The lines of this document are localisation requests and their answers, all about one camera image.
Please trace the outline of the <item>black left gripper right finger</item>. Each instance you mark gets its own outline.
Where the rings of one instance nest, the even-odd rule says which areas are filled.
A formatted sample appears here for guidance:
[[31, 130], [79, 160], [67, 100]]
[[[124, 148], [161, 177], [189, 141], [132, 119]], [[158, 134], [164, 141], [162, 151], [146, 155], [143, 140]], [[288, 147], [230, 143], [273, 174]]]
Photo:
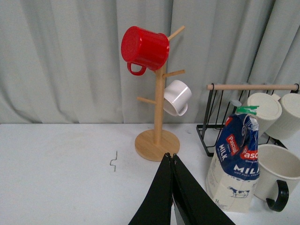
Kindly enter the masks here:
[[173, 202], [178, 225], [233, 225], [211, 200], [178, 155], [172, 157]]

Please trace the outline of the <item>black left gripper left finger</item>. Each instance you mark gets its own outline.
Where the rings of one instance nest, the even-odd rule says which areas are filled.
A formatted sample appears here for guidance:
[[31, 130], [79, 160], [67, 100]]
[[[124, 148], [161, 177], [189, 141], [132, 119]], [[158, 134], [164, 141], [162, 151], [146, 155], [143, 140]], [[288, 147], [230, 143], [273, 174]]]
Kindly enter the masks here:
[[158, 167], [152, 184], [130, 225], [169, 225], [172, 209], [171, 155], [166, 153]]

